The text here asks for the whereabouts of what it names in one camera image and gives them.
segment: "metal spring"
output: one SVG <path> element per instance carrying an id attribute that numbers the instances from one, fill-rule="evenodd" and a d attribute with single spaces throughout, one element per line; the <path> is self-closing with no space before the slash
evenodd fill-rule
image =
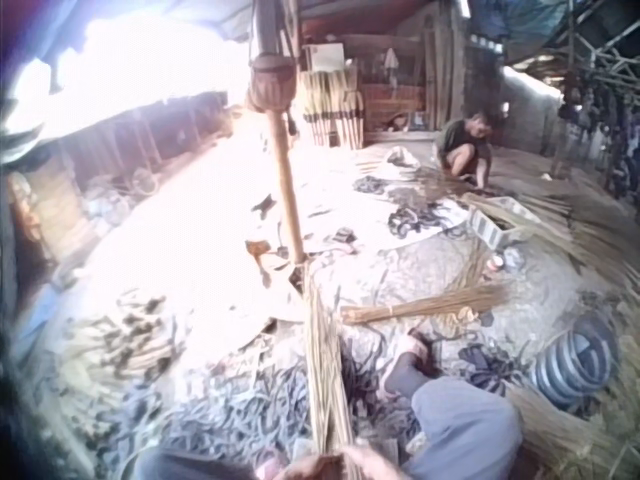
<path id="1" fill-rule="evenodd" d="M 612 331 L 598 315 L 588 313 L 537 355 L 529 378 L 551 403 L 566 410 L 607 384 L 616 357 Z"/>

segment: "person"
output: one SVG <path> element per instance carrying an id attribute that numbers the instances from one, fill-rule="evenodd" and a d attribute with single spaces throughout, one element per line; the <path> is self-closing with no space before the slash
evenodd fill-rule
<path id="1" fill-rule="evenodd" d="M 435 142 L 435 156 L 445 172 L 454 177 L 475 175 L 477 187 L 489 182 L 491 151 L 488 138 L 492 127 L 484 113 L 471 118 L 453 120 L 440 132 Z"/>
<path id="2" fill-rule="evenodd" d="M 453 377 L 430 378 L 429 351 L 407 335 L 381 381 L 381 398 L 403 396 L 428 446 L 402 468 L 371 448 L 346 446 L 331 455 L 303 458 L 288 467 L 272 460 L 251 472 L 208 457 L 166 449 L 143 452 L 135 480 L 306 480 L 348 458 L 371 480 L 501 480 L 509 475 L 522 442 L 520 419 L 505 398 Z"/>

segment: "gray pants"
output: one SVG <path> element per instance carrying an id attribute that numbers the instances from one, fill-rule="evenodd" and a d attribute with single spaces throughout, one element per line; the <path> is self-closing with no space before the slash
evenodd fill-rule
<path id="1" fill-rule="evenodd" d="M 411 399 L 429 446 L 403 466 L 416 480 L 507 478 L 522 442 L 516 409 L 508 400 L 462 380 L 444 377 L 420 387 Z M 143 452 L 135 480 L 250 479 L 207 457 L 166 449 Z"/>

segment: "hand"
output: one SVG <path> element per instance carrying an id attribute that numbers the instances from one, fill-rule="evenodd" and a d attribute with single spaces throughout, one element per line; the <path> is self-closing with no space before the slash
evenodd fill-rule
<path id="1" fill-rule="evenodd" d="M 362 474 L 371 480 L 408 480 L 398 467 L 368 447 L 348 446 L 341 449 L 345 458 L 349 458 Z"/>
<path id="2" fill-rule="evenodd" d="M 319 475 L 327 465 L 339 463 L 337 455 L 312 455 L 289 465 L 275 480 L 307 480 Z"/>

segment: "crouching man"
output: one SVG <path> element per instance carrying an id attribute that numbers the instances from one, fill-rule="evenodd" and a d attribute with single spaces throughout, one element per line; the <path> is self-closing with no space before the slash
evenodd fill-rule
<path id="1" fill-rule="evenodd" d="M 435 143 L 436 159 L 454 177 L 475 176 L 479 189 L 486 188 L 491 170 L 488 138 L 492 127 L 484 113 L 449 122 Z"/>

